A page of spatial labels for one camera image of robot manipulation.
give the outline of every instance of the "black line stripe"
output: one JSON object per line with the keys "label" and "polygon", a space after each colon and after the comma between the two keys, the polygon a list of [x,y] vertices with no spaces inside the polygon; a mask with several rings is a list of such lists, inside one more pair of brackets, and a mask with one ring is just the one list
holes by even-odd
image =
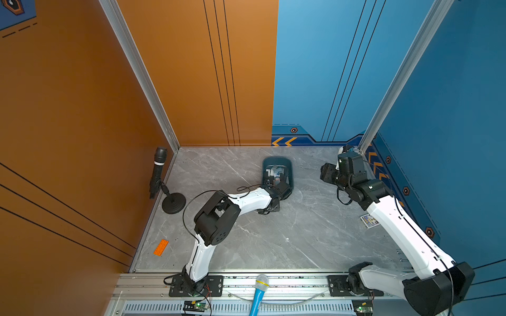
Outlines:
{"label": "black line stripe", "polygon": [[111,246],[112,248],[117,249],[117,250],[121,251],[122,253],[124,253],[125,255],[130,256],[130,257],[132,257],[132,258],[133,258],[133,256],[129,255],[128,253],[124,252],[123,250],[121,250],[121,249],[119,249],[119,248],[117,248],[117,247],[114,247],[113,245],[111,245],[111,244],[109,244],[108,242],[106,242],[106,241],[104,241],[104,240],[102,240],[102,239],[98,238],[97,236],[93,235],[92,233],[89,233],[88,231],[86,231],[86,230],[82,229],[81,227],[79,227],[79,226],[77,226],[77,225],[75,225],[75,224],[73,224],[73,223],[69,222],[68,220],[66,220],[66,219],[64,219],[64,218],[62,218],[62,217],[60,217],[60,216],[56,215],[55,213],[53,213],[53,212],[49,211],[48,209],[46,209],[46,208],[44,208],[44,207],[42,207],[42,206],[38,205],[37,203],[35,203],[35,202],[33,202],[33,201],[29,200],[28,198],[25,198],[25,197],[24,197],[24,196],[22,196],[21,194],[19,194],[19,193],[17,193],[17,192],[15,192],[15,191],[13,191],[13,190],[11,190],[11,189],[7,188],[7,187],[6,187],[6,186],[4,186],[3,184],[0,184],[0,187],[2,187],[2,188],[4,188],[4,189],[6,189],[6,190],[8,190],[8,191],[10,191],[10,192],[12,192],[12,193],[14,193],[15,195],[19,196],[20,198],[22,198],[22,199],[24,199],[24,200],[26,200],[26,201],[30,202],[31,204],[33,204],[33,205],[35,205],[35,206],[37,206],[37,207],[39,207],[39,208],[43,209],[44,211],[48,212],[49,214],[51,214],[51,215],[53,215],[53,216],[56,216],[57,218],[61,219],[62,221],[64,221],[64,222],[66,222],[66,223],[71,224],[71,225],[72,225],[72,226],[74,226],[75,228],[77,228],[77,229],[79,229],[79,230],[81,230],[81,231],[85,232],[86,234],[88,234],[88,235],[90,235],[90,236],[95,237],[96,239],[100,240],[101,242],[106,243],[107,245]]}
{"label": "black line stripe", "polygon": [[218,26],[218,13],[216,12],[216,1],[215,0],[213,0],[213,4],[215,5],[216,28],[218,29],[218,41],[220,42],[220,53],[222,55],[223,77],[225,78],[225,91],[227,93],[227,101],[228,101],[228,114],[230,115],[230,126],[232,127],[232,139],[234,141],[234,146],[235,146],[234,123],[232,123],[232,111],[230,110],[230,97],[228,96],[227,74],[225,73],[225,62],[223,61],[223,49],[221,46],[220,27]]}
{"label": "black line stripe", "polygon": [[52,231],[51,229],[46,228],[46,227],[44,227],[44,226],[42,226],[42,225],[40,225],[40,224],[37,224],[37,223],[35,223],[34,221],[31,221],[31,220],[29,220],[29,219],[27,219],[27,218],[25,218],[25,217],[22,217],[21,215],[18,215],[18,214],[14,213],[14,212],[11,212],[11,211],[9,211],[8,209],[6,209],[6,208],[4,208],[4,207],[1,207],[1,206],[0,206],[0,209],[2,209],[2,210],[4,210],[5,212],[10,213],[10,214],[12,214],[12,215],[14,215],[14,216],[17,216],[17,217],[19,217],[19,218],[21,218],[21,219],[24,219],[24,220],[25,220],[25,221],[27,221],[27,222],[30,222],[30,223],[32,223],[32,224],[34,224],[34,225],[37,225],[37,226],[39,226],[40,228],[43,228],[43,229],[45,229],[45,230],[47,230],[47,231],[50,231],[50,232],[51,232],[51,233],[53,233],[53,234],[56,234],[56,235],[58,235],[58,236],[60,236],[60,237],[63,237],[63,238],[65,238],[66,240],[70,240],[70,241],[71,241],[71,242],[73,242],[73,243],[76,243],[76,244],[78,244],[78,245],[80,245],[80,246],[83,246],[83,247],[85,247],[86,249],[90,249],[90,250],[91,250],[91,251],[93,251],[93,252],[96,252],[96,253],[98,253],[98,254],[100,254],[100,255],[102,255],[102,256],[104,256],[104,257],[106,257],[106,258],[109,258],[109,259],[111,259],[111,260],[114,260],[114,261],[116,261],[117,263],[121,263],[122,265],[124,265],[124,266],[128,267],[128,265],[127,265],[127,264],[124,264],[123,262],[120,262],[120,261],[118,261],[118,260],[116,260],[116,259],[114,259],[114,258],[111,258],[111,257],[109,257],[108,255],[105,255],[105,254],[103,254],[103,253],[101,253],[101,252],[98,252],[97,250],[94,250],[94,249],[92,249],[92,248],[90,248],[90,247],[88,247],[88,246],[85,246],[85,245],[83,245],[83,244],[81,244],[81,243],[79,243],[79,242],[77,242],[77,241],[75,241],[75,240],[73,240],[73,239],[70,239],[70,238],[68,238],[68,237],[66,237],[66,236],[64,236],[64,235],[62,235],[62,234],[59,234],[59,233],[57,233],[57,232],[55,232],[55,231]]}
{"label": "black line stripe", "polygon": [[36,187],[37,189],[41,190],[42,192],[46,193],[47,195],[49,195],[50,197],[52,197],[53,199],[57,200],[58,202],[60,202],[61,204],[65,205],[66,207],[70,208],[71,210],[73,210],[74,212],[76,212],[77,214],[81,215],[82,217],[86,218],[87,220],[89,220],[90,222],[92,222],[93,224],[97,225],[98,227],[100,227],[101,229],[105,230],[106,232],[110,233],[111,235],[115,236],[116,238],[118,238],[119,240],[123,241],[124,243],[126,243],[127,245],[129,245],[130,247],[134,248],[134,249],[137,249],[136,247],[132,246],[131,244],[129,244],[128,242],[126,242],[125,240],[123,240],[122,238],[116,236],[115,234],[113,234],[112,232],[108,231],[107,229],[105,229],[104,227],[100,226],[99,224],[97,224],[96,222],[94,222],[93,220],[91,220],[90,218],[84,216],[83,214],[79,213],[78,211],[76,211],[74,208],[70,207],[68,204],[62,202],[61,200],[59,200],[58,198],[56,198],[54,195],[51,195],[49,192],[47,192],[46,190],[42,189],[41,187],[39,187],[38,185],[36,185],[35,183],[33,183],[32,181],[28,180],[27,178],[23,177],[22,175],[20,175],[19,173],[15,172],[14,170],[10,169],[9,167],[7,167],[6,165],[4,165],[3,163],[0,162],[0,165],[2,167],[4,167],[5,169],[7,169],[8,171],[12,172],[13,174],[17,175],[18,177],[22,178],[23,180],[25,180],[26,182],[30,183],[31,185],[33,185],[34,187]]}
{"label": "black line stripe", "polygon": [[345,65],[343,67],[343,72],[341,73],[341,77],[339,78],[338,88],[335,90],[334,100],[332,101],[332,106],[330,107],[330,111],[328,113],[327,122],[325,123],[325,128],[323,129],[323,134],[321,136],[321,141],[323,141],[323,137],[325,136],[325,131],[327,130],[328,121],[330,120],[330,115],[332,113],[332,109],[334,108],[335,98],[338,95],[339,86],[341,85],[341,80],[343,79],[343,75],[345,73],[346,64],[348,63],[348,58],[350,57],[351,47],[353,47],[353,42],[355,41],[355,36],[357,35],[358,26],[360,25],[360,20],[362,19],[362,14],[364,13],[364,8],[365,8],[366,2],[367,2],[367,0],[364,1],[364,6],[362,7],[362,12],[360,12],[360,17],[358,18],[357,27],[355,28],[355,33],[353,34],[353,39],[351,40],[350,49],[348,50],[348,55],[346,56],[346,61],[345,61]]}
{"label": "black line stripe", "polygon": [[230,73],[232,74],[232,90],[234,91],[235,119],[237,121],[237,135],[239,136],[239,146],[241,146],[241,133],[239,131],[239,115],[237,114],[237,100],[235,99],[234,72],[232,70],[232,54],[230,53],[230,40],[228,38],[227,11],[225,10],[225,0],[223,0],[223,12],[225,13],[225,27],[227,29],[228,57],[230,58]]}
{"label": "black line stripe", "polygon": [[479,269],[479,268],[483,268],[484,266],[496,264],[496,263],[503,262],[503,261],[506,261],[506,258],[502,259],[502,260],[495,261],[495,262],[487,263],[487,264],[484,264],[484,265],[481,265],[481,266],[477,266],[476,268],[473,268],[473,270],[476,270],[476,269]]}
{"label": "black line stripe", "polygon": [[7,36],[9,36],[9,35],[12,35],[12,34],[14,34],[14,33],[16,33],[16,32],[12,32],[12,33],[9,33],[9,34],[7,34],[7,35],[4,35],[4,36],[2,36],[2,38],[7,37]]}
{"label": "black line stripe", "polygon": [[360,69],[362,68],[362,64],[364,62],[365,55],[367,54],[367,50],[369,49],[369,45],[371,44],[372,37],[374,36],[374,31],[376,31],[376,27],[377,27],[378,22],[380,20],[381,13],[383,12],[383,8],[385,7],[385,3],[387,3],[387,0],[385,0],[385,2],[383,2],[383,6],[381,8],[381,11],[379,12],[378,19],[376,20],[376,24],[374,26],[374,29],[372,30],[371,38],[369,39],[369,43],[367,44],[367,48],[365,49],[364,57],[362,58],[362,61],[360,62],[360,67],[358,67],[357,76],[355,77],[355,81],[353,81],[353,85],[351,86],[350,94],[348,95],[348,98],[346,99],[345,107],[343,109],[343,112],[341,113],[341,118],[339,119],[338,126],[335,128],[334,136],[332,137],[332,139],[335,138],[335,135],[338,132],[339,125],[341,124],[341,120],[343,119],[343,115],[346,111],[346,106],[348,105],[348,101],[350,100],[351,93],[353,92],[353,87],[355,87],[355,83],[357,82],[358,74],[360,73]]}
{"label": "black line stripe", "polygon": [[213,40],[211,39],[211,29],[209,28],[209,19],[207,18],[207,10],[205,9],[205,0],[202,0],[202,3],[204,4],[205,20],[207,21],[207,30],[209,31],[209,41],[211,42],[211,52],[213,53],[213,61],[215,63],[216,81],[218,82],[218,92],[220,93],[220,102],[222,104],[223,123],[225,124],[225,133],[227,133],[227,143],[230,146],[230,141],[228,140],[227,121],[225,120],[225,109],[223,108],[223,100],[221,98],[220,81],[218,80],[218,70],[216,69],[215,51],[213,50]]}
{"label": "black line stripe", "polygon": [[37,17],[37,16],[34,16],[34,17],[28,18],[28,19],[26,19],[26,20],[19,21],[18,23],[11,24],[11,25],[9,25],[9,26],[6,26],[6,27],[4,27],[4,28],[0,29],[0,31],[5,30],[5,29],[8,29],[9,27],[13,27],[14,25],[21,24],[21,23],[26,22],[26,21],[28,21],[28,20],[34,19],[34,18],[36,18],[36,17]]}
{"label": "black line stripe", "polygon": [[487,296],[481,296],[481,297],[474,297],[474,298],[468,298],[468,299],[462,300],[462,302],[464,302],[464,301],[472,301],[472,300],[474,300],[474,299],[480,299],[480,298],[495,297],[495,296],[503,296],[503,295],[506,295],[506,293],[494,294],[494,295],[487,295]]}
{"label": "black line stripe", "polygon": [[371,14],[369,14],[369,19],[367,20],[367,24],[365,25],[364,34],[362,35],[362,39],[360,40],[360,45],[357,49],[357,54],[355,55],[355,60],[353,61],[353,65],[351,66],[350,75],[348,76],[348,80],[346,80],[346,85],[343,90],[343,95],[341,95],[341,100],[339,101],[338,110],[335,112],[334,120],[332,121],[332,126],[330,127],[330,131],[328,132],[327,141],[330,138],[330,133],[332,133],[332,128],[334,127],[335,119],[339,114],[339,108],[341,107],[341,102],[343,101],[343,97],[345,96],[346,88],[348,87],[348,83],[350,82],[351,74],[353,72],[353,68],[355,67],[355,62],[357,61],[358,53],[360,52],[360,48],[362,47],[362,42],[364,41],[365,33],[367,32],[367,28],[369,26],[369,22],[371,21],[372,13],[374,12],[374,8],[376,7],[377,0],[374,0],[374,5],[372,6]]}
{"label": "black line stripe", "polygon": [[471,284],[471,285],[477,285],[477,284],[482,284],[482,283],[488,283],[488,282],[493,282],[493,281],[502,280],[502,279],[506,279],[506,277],[501,277],[501,278],[497,278],[497,279],[492,279],[492,280],[486,280],[486,281],[482,281],[482,282],[477,282],[477,283],[473,283],[473,284]]}

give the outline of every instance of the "blue microphone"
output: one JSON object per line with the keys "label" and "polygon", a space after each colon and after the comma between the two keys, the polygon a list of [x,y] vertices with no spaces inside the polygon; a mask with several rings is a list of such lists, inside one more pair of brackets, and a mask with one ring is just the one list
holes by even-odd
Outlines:
{"label": "blue microphone", "polygon": [[257,316],[258,307],[260,306],[260,302],[262,301],[262,298],[264,298],[264,293],[267,291],[268,287],[269,278],[266,275],[259,275],[257,277],[257,281],[255,282],[255,298],[253,299],[249,316]]}

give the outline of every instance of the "black mounting plate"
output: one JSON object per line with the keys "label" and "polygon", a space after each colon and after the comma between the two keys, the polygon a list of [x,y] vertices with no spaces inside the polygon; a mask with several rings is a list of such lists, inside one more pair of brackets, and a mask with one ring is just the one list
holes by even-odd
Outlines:
{"label": "black mounting plate", "polygon": [[[328,281],[328,290],[330,291],[330,296],[357,296],[350,292],[350,288],[348,286],[348,282],[346,279],[348,276],[327,276]],[[374,296],[384,296],[384,293],[379,290],[373,290]]]}
{"label": "black mounting plate", "polygon": [[[205,285],[209,286],[211,297],[222,296],[223,276],[207,276]],[[171,289],[168,292],[168,295],[170,297],[193,297],[191,293],[183,290],[183,277],[181,275],[177,275],[172,278]],[[204,295],[207,295],[206,286],[204,286],[202,295],[196,295],[196,297]]]}

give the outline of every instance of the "vent grille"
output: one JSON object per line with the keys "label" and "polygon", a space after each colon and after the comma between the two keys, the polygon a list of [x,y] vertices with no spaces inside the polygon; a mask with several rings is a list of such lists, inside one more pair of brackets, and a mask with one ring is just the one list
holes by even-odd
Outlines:
{"label": "vent grille", "polygon": [[123,310],[123,314],[139,313],[174,313],[181,314],[181,301],[129,301]]}
{"label": "vent grille", "polygon": [[[123,315],[129,314],[177,314],[182,313],[183,301],[167,301],[167,300],[138,300],[127,301],[125,304]],[[220,315],[249,315],[251,305],[238,302],[237,300],[221,300],[220,302],[212,302],[213,316]],[[259,308],[259,316],[268,315],[356,315],[353,312],[351,300],[326,300],[313,301],[304,305],[266,305],[262,304]]]}
{"label": "vent grille", "polygon": [[[251,305],[245,303],[213,303],[213,314],[216,315],[223,313],[249,313]],[[280,312],[293,313],[293,314],[306,314],[311,312],[317,312],[318,314],[335,314],[335,312],[353,312],[353,306],[350,302],[346,301],[343,303],[308,303],[298,306],[290,305],[266,305],[262,304],[259,308],[259,314],[278,314]]]}

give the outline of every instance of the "round microphone stand base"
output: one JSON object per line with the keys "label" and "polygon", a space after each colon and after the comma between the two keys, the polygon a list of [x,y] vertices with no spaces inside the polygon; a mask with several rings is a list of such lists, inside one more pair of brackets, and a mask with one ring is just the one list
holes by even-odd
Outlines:
{"label": "round microphone stand base", "polygon": [[171,193],[161,203],[162,210],[167,214],[176,214],[186,205],[186,198],[181,193]]}

